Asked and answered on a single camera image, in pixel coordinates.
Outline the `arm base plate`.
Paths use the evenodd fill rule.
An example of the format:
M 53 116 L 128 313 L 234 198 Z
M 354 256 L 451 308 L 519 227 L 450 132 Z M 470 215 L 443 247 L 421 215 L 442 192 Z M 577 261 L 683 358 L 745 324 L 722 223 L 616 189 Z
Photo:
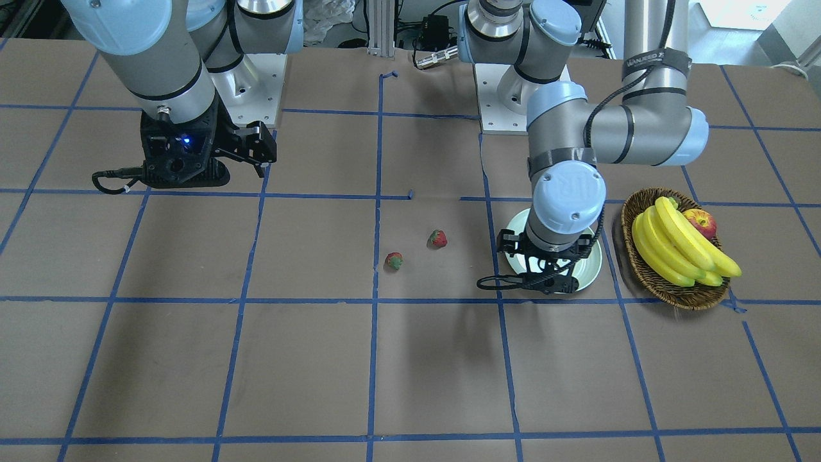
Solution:
M 525 109 L 511 109 L 516 103 L 501 90 L 505 64 L 474 64 L 476 97 L 480 111 L 481 132 L 484 135 L 526 135 Z
M 210 75 L 235 125 L 278 128 L 287 62 L 287 55 L 244 55 L 233 69 Z

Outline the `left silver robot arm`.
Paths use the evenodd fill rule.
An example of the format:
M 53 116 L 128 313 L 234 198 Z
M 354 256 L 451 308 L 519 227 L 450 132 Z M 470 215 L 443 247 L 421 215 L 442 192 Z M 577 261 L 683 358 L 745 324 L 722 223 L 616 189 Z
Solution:
M 532 205 L 521 233 L 504 229 L 496 248 L 539 266 L 478 281 L 484 290 L 572 293 L 577 261 L 598 240 L 606 184 L 597 164 L 685 166 L 709 139 L 706 115 L 688 105 L 691 61 L 686 1 L 627 1 L 621 96 L 590 103 L 562 72 L 581 34 L 563 1 L 469 1 L 461 6 L 457 46 L 470 64 L 510 65 L 536 90 L 525 97 Z

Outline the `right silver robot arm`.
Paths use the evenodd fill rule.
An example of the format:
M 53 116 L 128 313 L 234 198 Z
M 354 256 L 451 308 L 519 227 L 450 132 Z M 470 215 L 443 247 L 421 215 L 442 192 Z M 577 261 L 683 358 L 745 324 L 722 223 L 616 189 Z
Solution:
M 152 188 L 222 187 L 226 158 L 275 163 L 271 123 L 232 115 L 269 103 L 270 86 L 250 55 L 290 55 L 304 44 L 302 1 L 65 1 L 80 35 L 93 44 L 140 105 L 141 166 L 97 171 L 101 178 Z

